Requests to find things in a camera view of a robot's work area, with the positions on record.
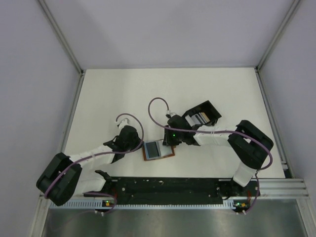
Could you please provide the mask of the brown leather card holder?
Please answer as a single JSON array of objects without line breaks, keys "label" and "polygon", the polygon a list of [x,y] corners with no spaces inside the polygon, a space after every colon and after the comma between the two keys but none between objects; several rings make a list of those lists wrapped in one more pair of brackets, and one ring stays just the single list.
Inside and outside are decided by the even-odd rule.
[{"label": "brown leather card holder", "polygon": [[142,152],[144,161],[153,161],[175,156],[174,147],[165,146],[163,139],[145,142]]}]

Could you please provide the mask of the credit cards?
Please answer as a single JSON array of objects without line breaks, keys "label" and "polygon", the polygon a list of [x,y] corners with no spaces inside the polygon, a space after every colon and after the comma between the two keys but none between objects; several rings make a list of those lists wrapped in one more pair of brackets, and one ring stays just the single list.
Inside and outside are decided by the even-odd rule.
[{"label": "credit cards", "polygon": [[194,115],[186,115],[185,119],[190,126],[194,125],[207,125],[210,123],[210,119],[205,113],[196,113]]}]

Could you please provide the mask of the black card rack box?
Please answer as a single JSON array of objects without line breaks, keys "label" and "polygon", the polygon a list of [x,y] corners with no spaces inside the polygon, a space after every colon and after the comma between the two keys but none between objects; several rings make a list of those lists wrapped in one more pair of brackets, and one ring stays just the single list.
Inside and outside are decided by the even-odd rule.
[{"label": "black card rack box", "polygon": [[214,126],[222,115],[209,100],[187,110],[182,117],[190,126],[206,125]]}]

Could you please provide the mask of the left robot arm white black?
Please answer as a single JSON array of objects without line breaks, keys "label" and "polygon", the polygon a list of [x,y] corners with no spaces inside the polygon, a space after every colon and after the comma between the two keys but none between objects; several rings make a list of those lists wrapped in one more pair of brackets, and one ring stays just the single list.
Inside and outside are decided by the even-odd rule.
[{"label": "left robot arm white black", "polygon": [[78,195],[114,196],[111,178],[101,166],[113,164],[140,149],[143,139],[136,128],[125,125],[112,140],[93,150],[70,156],[58,153],[37,180],[36,187],[56,206]]}]

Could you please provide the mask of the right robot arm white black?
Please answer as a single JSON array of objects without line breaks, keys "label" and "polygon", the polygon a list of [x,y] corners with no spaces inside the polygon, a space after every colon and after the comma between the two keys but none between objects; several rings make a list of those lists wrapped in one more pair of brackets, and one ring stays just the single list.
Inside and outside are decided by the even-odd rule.
[{"label": "right robot arm white black", "polygon": [[232,128],[220,128],[202,123],[195,124],[192,119],[174,115],[164,127],[164,145],[177,146],[181,143],[232,148],[240,163],[232,177],[230,188],[238,196],[248,190],[248,183],[257,171],[262,169],[274,146],[272,139],[248,120],[242,120]]}]

